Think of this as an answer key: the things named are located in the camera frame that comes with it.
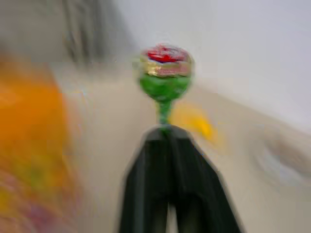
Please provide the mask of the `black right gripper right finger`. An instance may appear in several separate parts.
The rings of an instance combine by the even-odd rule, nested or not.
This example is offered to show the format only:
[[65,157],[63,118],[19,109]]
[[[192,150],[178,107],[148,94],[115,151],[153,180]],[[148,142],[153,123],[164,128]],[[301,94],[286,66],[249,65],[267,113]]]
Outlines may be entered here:
[[243,233],[226,183],[190,134],[170,127],[179,233]]

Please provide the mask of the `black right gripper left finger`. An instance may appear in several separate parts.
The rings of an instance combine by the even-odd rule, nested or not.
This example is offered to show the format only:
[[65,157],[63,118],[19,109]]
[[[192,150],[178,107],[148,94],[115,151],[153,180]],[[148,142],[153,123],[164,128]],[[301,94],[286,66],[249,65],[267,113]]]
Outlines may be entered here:
[[170,155],[160,128],[144,135],[126,176],[118,233],[166,233],[172,195]]

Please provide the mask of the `yellow wrapped lollipop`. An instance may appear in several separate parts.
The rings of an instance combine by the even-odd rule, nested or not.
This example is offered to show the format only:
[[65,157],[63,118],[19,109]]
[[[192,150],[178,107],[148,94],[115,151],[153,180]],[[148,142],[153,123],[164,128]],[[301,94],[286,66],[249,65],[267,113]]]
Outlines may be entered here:
[[180,128],[200,134],[205,140],[215,144],[217,130],[204,112],[192,104],[177,104],[171,113],[170,123]]

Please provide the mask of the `orange wrapped lollipop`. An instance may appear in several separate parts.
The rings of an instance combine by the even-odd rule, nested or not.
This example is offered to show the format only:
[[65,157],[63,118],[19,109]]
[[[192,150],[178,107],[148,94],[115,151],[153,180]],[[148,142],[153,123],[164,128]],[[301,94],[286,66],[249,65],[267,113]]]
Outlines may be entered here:
[[70,150],[67,116],[48,67],[0,58],[0,172],[62,179]]

